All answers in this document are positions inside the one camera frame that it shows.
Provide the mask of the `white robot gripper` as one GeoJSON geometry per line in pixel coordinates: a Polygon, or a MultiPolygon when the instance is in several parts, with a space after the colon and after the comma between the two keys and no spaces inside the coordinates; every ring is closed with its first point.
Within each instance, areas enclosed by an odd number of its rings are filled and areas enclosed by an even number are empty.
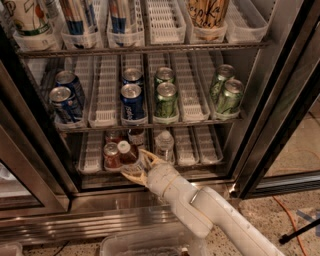
{"type": "Polygon", "coordinates": [[[164,199],[177,199],[179,197],[179,180],[181,175],[169,163],[145,149],[140,149],[143,163],[151,169],[148,176],[145,172],[137,175],[122,172],[122,175],[133,183],[147,186],[149,190],[164,199]]]}

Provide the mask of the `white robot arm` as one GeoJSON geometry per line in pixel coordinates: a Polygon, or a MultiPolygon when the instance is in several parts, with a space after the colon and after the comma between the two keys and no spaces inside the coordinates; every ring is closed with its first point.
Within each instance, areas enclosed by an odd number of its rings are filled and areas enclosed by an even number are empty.
{"type": "Polygon", "coordinates": [[[284,256],[228,201],[210,187],[198,188],[168,162],[146,150],[120,152],[122,175],[164,199],[195,236],[218,226],[243,256],[284,256]]]}

